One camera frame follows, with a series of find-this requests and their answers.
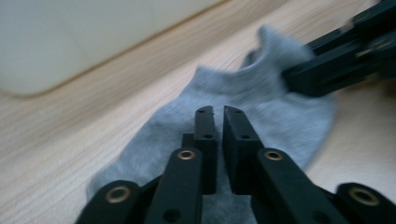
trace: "white surface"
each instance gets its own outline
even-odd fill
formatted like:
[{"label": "white surface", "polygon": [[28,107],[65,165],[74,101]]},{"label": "white surface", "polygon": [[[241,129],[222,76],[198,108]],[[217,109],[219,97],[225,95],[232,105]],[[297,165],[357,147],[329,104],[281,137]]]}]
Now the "white surface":
[{"label": "white surface", "polygon": [[0,0],[0,89],[47,91],[220,0]]}]

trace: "wood grain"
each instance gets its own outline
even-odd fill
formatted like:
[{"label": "wood grain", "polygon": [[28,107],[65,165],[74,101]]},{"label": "wood grain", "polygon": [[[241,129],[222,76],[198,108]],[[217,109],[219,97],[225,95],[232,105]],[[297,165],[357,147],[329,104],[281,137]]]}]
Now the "wood grain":
[{"label": "wood grain", "polygon": [[[73,223],[94,173],[119,155],[156,109],[177,97],[198,64],[236,69],[257,46],[255,35],[261,25],[307,42],[343,25],[372,3],[227,1],[54,91],[32,98],[0,94],[0,223]],[[358,145],[369,152],[368,158],[374,154],[372,147],[387,148],[382,155],[386,165],[377,159],[375,170],[364,173],[376,176],[375,182],[389,180],[395,170],[389,160],[396,156],[389,151],[396,147],[392,140],[396,118],[390,113],[395,111],[394,101],[384,98],[377,87],[342,92],[337,101],[340,112],[332,133],[308,174],[327,189],[350,179],[362,167],[358,162],[333,168],[341,164],[338,160],[345,164],[356,159],[361,153],[350,149]],[[374,117],[382,119],[376,123]],[[370,125],[385,137],[366,132]],[[339,177],[340,173],[348,175]],[[391,181],[372,186],[396,201],[391,189],[396,181]]]}]

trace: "wooden table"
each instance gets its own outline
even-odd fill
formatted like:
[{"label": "wooden table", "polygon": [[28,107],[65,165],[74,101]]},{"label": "wooden table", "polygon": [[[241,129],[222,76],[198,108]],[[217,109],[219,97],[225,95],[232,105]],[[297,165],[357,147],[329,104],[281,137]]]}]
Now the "wooden table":
[{"label": "wooden table", "polygon": [[[73,223],[92,176],[177,97],[197,64],[236,69],[261,25],[307,42],[372,3],[226,1],[46,94],[0,93],[0,223]],[[335,123],[308,175],[331,191],[361,182],[396,202],[395,98],[374,85],[336,99]]]}]

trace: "sock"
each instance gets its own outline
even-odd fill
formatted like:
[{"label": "sock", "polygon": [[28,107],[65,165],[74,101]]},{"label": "sock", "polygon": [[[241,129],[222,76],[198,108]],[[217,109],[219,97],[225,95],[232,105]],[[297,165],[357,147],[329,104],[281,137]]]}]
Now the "sock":
[{"label": "sock", "polygon": [[[161,175],[172,151],[181,147],[182,134],[194,132],[194,111],[206,105],[214,107],[219,136],[223,107],[239,108],[266,147],[285,151],[305,168],[330,129],[333,100],[305,97],[284,86],[280,73],[313,57],[307,47],[268,27],[259,30],[259,38],[261,46],[237,71],[199,66],[183,92],[154,113],[120,157],[96,174],[87,189],[88,199],[115,180],[143,186]],[[249,196],[231,194],[220,138],[218,163],[218,190],[204,196],[202,223],[256,223]]]}]

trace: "brass screw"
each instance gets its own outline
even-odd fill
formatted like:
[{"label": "brass screw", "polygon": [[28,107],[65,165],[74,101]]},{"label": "brass screw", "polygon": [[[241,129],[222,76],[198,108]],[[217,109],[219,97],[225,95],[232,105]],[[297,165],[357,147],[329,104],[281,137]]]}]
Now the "brass screw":
[{"label": "brass screw", "polygon": [[109,203],[122,203],[131,195],[131,190],[125,186],[115,187],[106,194],[106,200]]},{"label": "brass screw", "polygon": [[182,159],[183,161],[192,160],[195,157],[195,153],[190,150],[184,150],[177,154],[177,156]]},{"label": "brass screw", "polygon": [[351,188],[348,193],[354,200],[359,203],[368,206],[379,205],[379,199],[367,189]]},{"label": "brass screw", "polygon": [[283,160],[282,154],[275,151],[267,151],[265,152],[265,157],[271,161],[281,161]]}]

